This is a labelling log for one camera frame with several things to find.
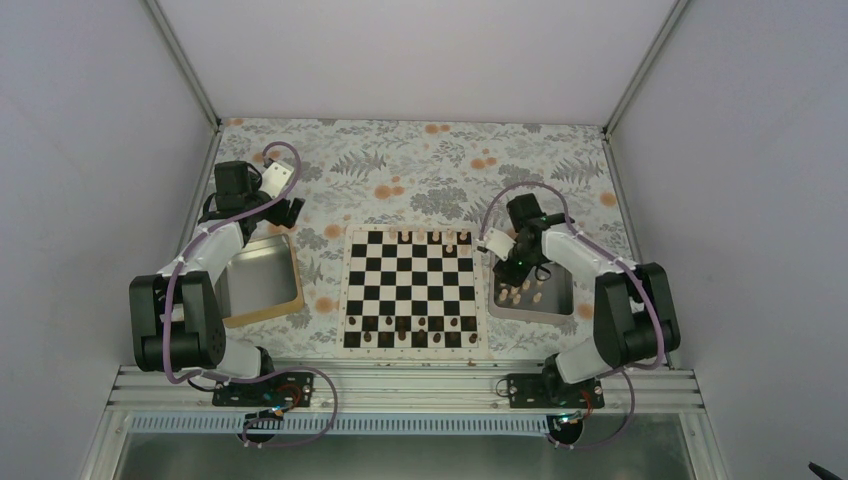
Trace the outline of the metal tray with light pieces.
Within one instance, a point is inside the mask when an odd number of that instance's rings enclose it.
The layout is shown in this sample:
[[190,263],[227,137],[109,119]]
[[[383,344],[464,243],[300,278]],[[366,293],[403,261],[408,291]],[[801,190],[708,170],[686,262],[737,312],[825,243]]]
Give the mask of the metal tray with light pieces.
[[564,325],[574,313],[574,281],[570,271],[555,263],[530,269],[513,287],[489,273],[488,310],[501,319]]

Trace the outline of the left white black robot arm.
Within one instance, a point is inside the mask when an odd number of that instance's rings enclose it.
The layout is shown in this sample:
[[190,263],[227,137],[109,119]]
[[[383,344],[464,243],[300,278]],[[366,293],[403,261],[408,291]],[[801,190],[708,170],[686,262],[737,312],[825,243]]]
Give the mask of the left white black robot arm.
[[293,225],[304,202],[286,196],[297,176],[296,168],[274,161],[262,170],[244,161],[215,166],[215,190],[188,245],[157,273],[130,283],[134,358],[141,370],[162,372],[174,384],[201,375],[239,379],[239,392],[255,405],[276,396],[279,380],[262,367],[262,349],[228,339],[215,285],[260,222]]

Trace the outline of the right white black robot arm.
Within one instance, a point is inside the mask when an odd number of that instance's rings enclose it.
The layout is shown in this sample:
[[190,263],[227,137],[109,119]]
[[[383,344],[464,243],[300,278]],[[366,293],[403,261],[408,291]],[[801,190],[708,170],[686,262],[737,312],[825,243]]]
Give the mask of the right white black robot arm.
[[544,280],[556,265],[567,271],[571,286],[561,296],[576,303],[576,287],[587,287],[592,334],[581,343],[549,356],[543,364],[541,391],[555,407],[565,407],[580,384],[628,367],[653,369],[680,345],[680,331],[668,276],[657,263],[627,261],[580,231],[566,212],[545,213],[533,194],[507,203],[513,236],[490,229],[484,249],[497,261],[497,282],[520,289],[530,279]]

